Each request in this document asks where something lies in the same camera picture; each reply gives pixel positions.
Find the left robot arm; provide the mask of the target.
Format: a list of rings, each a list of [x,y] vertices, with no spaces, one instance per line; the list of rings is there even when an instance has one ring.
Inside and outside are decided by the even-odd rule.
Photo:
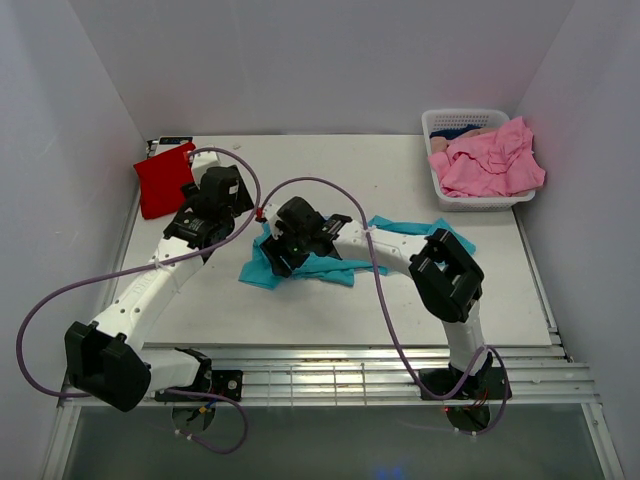
[[[193,349],[143,347],[152,326],[180,288],[227,239],[235,220],[254,203],[237,167],[213,166],[183,188],[185,203],[165,228],[149,270],[87,324],[73,323],[64,336],[70,384],[128,412],[148,395],[171,400],[172,390],[190,399],[212,387],[211,361]]]

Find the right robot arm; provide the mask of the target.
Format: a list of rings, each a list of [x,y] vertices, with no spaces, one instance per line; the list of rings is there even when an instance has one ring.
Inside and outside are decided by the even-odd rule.
[[[452,232],[389,232],[346,215],[325,217],[301,197],[267,204],[257,219],[269,228],[260,248],[277,276],[290,277],[316,255],[369,262],[411,279],[426,310],[441,321],[450,354],[447,370],[421,377],[427,392],[474,397],[487,386],[493,356],[480,322],[484,273]]]

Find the teal t shirt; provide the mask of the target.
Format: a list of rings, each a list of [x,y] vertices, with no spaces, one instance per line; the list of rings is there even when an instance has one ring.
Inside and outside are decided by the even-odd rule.
[[[426,224],[395,222],[376,215],[368,221],[368,225],[384,231],[410,236],[427,236],[442,228],[451,231],[470,255],[474,255],[477,250],[474,243],[456,232],[443,218],[439,218],[431,224]],[[270,234],[270,227],[267,224],[263,224],[262,234],[256,237],[252,244],[252,257],[242,267],[238,278],[239,282],[265,290],[275,290],[285,280],[284,277],[277,276],[272,272],[266,255],[260,249],[260,246]],[[367,261],[338,260],[311,254],[302,267],[293,272],[291,279],[318,279],[326,283],[353,287],[355,285],[355,275],[358,271],[372,272],[373,266]]]

